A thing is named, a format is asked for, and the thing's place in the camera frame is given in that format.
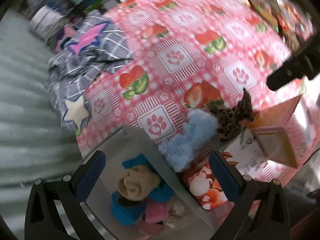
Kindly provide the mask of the blue mesh cloth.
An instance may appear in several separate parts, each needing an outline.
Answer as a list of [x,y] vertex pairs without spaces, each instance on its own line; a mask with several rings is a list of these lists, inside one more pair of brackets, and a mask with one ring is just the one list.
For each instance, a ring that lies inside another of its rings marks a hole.
[[114,218],[123,226],[135,224],[145,212],[145,203],[133,205],[122,205],[119,202],[120,194],[118,191],[112,193],[111,211]]

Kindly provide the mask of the beige cloth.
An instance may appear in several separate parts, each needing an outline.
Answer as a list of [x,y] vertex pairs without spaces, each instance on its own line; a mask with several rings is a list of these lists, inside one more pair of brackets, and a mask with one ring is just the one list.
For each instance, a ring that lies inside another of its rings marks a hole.
[[145,165],[137,165],[126,170],[118,181],[117,190],[126,199],[134,202],[144,200],[161,182],[159,175]]

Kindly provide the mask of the pink red cardboard box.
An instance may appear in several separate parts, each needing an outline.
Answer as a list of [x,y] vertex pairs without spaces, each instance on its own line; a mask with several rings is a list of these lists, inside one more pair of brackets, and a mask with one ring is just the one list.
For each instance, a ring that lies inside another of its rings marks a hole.
[[316,139],[316,127],[301,95],[260,111],[248,125],[264,156],[300,168]]

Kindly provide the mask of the pink fuzzy cloth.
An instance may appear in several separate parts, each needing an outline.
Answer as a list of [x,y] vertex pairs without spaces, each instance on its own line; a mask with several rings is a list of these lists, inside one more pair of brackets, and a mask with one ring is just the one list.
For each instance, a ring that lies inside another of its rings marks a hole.
[[152,199],[147,199],[145,206],[145,221],[156,224],[169,217],[169,202],[158,203]]

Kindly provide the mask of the white polka dot scrunchie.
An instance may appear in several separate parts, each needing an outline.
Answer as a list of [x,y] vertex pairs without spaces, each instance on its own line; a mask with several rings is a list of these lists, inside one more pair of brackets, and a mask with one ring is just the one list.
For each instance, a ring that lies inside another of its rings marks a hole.
[[171,229],[184,228],[190,217],[188,209],[175,198],[169,201],[169,217],[163,221],[163,224]]

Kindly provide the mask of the orange white printed box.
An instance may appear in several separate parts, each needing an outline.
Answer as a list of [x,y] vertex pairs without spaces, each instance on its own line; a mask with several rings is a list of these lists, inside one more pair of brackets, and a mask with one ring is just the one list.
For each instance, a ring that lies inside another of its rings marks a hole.
[[182,180],[187,189],[206,212],[227,201],[208,160],[209,157],[197,163],[194,161],[189,168],[182,172]]

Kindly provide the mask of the pink strawberry paw tablecloth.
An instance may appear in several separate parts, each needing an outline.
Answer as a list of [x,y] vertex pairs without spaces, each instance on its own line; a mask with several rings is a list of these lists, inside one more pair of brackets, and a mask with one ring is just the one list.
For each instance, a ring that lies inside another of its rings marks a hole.
[[127,0],[108,15],[135,59],[86,90],[92,118],[77,135],[82,155],[123,125],[144,129],[157,144],[168,141],[192,109],[233,107],[244,89],[256,110],[298,95],[313,103],[307,80],[268,89],[267,76],[291,52],[276,28],[240,1]]

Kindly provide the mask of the green corduroy sofa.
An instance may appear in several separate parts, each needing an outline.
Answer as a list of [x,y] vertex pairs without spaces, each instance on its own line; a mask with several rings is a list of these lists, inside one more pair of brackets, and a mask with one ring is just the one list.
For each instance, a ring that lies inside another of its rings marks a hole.
[[81,160],[75,135],[50,103],[51,57],[28,21],[8,10],[1,19],[1,215],[18,239],[34,180],[59,179]]

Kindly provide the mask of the leopard print scarf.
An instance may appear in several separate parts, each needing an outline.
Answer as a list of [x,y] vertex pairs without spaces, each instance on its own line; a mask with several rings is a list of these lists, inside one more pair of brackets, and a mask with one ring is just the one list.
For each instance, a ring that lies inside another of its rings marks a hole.
[[234,139],[242,131],[240,122],[253,121],[253,108],[249,92],[243,88],[243,96],[233,108],[219,108],[209,104],[210,113],[217,119],[217,136],[220,142]]

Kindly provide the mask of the blue fuzzy cloth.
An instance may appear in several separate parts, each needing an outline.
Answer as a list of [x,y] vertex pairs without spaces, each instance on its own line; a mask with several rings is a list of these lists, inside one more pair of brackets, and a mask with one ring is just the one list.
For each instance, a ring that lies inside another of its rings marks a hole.
[[132,202],[150,198],[158,203],[169,201],[174,196],[173,189],[154,170],[143,154],[122,162],[125,168],[117,190],[121,196]]

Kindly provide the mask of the grey plaid star blanket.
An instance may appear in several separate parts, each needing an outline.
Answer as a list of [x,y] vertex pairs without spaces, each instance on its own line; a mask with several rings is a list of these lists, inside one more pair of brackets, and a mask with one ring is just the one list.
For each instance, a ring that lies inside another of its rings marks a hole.
[[124,32],[100,11],[85,18],[76,35],[49,61],[48,93],[61,126],[75,132],[91,118],[85,91],[102,72],[113,74],[133,60]]

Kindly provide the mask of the light blue fluffy cloth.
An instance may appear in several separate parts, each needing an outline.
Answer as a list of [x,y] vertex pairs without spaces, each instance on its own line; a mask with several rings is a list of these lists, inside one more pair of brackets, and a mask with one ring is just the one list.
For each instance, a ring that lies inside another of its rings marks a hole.
[[182,172],[196,158],[196,151],[215,137],[217,118],[200,109],[193,109],[183,123],[183,131],[163,141],[158,149],[175,172]]

